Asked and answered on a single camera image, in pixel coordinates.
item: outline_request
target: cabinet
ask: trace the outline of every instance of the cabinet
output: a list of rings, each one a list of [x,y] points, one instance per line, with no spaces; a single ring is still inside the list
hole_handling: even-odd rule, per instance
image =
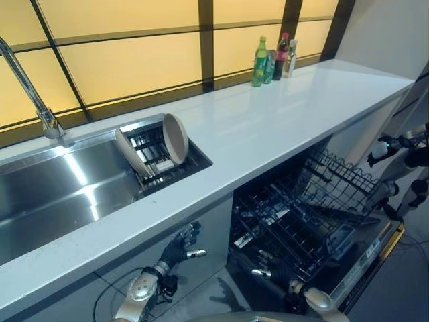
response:
[[[379,109],[335,133],[329,141],[328,150],[348,163],[358,164],[366,158],[372,144],[377,141],[404,96],[405,93],[402,92]]]
[[[231,209],[232,194],[229,194],[187,219],[185,223],[198,220],[202,225],[197,243],[192,248],[206,249],[208,254],[203,259],[191,259],[173,269],[171,274],[175,274],[178,277],[178,290],[173,297],[173,302],[158,305],[151,312],[152,319],[168,310],[225,266],[227,263]],[[169,228],[154,240],[146,241],[96,272],[89,274],[6,321],[91,322],[95,300],[103,289],[114,284],[101,297],[96,311],[97,322],[108,322],[125,298],[129,282],[137,277],[139,271],[135,271],[120,282],[115,283],[118,277],[138,267],[154,264],[161,256],[165,246],[185,223]]]

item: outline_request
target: sink basin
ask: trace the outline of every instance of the sink basin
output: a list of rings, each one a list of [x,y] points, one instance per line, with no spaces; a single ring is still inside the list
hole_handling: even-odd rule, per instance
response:
[[[156,115],[121,127],[142,133]],[[211,165],[190,141],[189,160],[145,184],[115,145],[115,129],[0,164],[0,265]]]

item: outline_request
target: chrome faucet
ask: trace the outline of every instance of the chrome faucet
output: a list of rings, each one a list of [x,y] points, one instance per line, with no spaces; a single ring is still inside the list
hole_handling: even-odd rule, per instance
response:
[[[0,54],[6,59],[9,67],[36,107],[36,114],[43,124],[44,135],[49,139],[61,138],[66,132],[52,111],[43,103],[38,92],[34,89],[32,82],[29,81],[27,74],[18,62],[18,59],[13,54],[12,49],[2,37],[0,37]]]

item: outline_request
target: green bottle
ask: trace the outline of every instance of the green bottle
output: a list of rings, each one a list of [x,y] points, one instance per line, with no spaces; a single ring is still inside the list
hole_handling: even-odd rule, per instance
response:
[[[265,70],[265,63],[267,61],[267,49],[265,48],[265,36],[261,36],[259,46],[255,53],[255,64],[253,66],[252,86],[261,86],[263,81],[263,72]]]

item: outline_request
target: dish rack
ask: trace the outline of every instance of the dish rack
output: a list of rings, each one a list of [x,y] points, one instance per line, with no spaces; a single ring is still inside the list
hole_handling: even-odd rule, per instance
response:
[[[255,268],[286,263],[309,282],[351,247],[349,236],[370,214],[365,201],[377,184],[327,150],[317,152],[300,174],[277,175],[256,193],[235,198],[230,248]]]
[[[148,196],[212,165],[212,162],[189,140],[189,151],[185,161],[160,172],[157,165],[163,162],[171,162],[164,143],[162,122],[134,129],[124,134],[128,137],[137,155],[154,174],[149,177],[143,177],[134,171],[141,185],[141,190],[135,200]]]

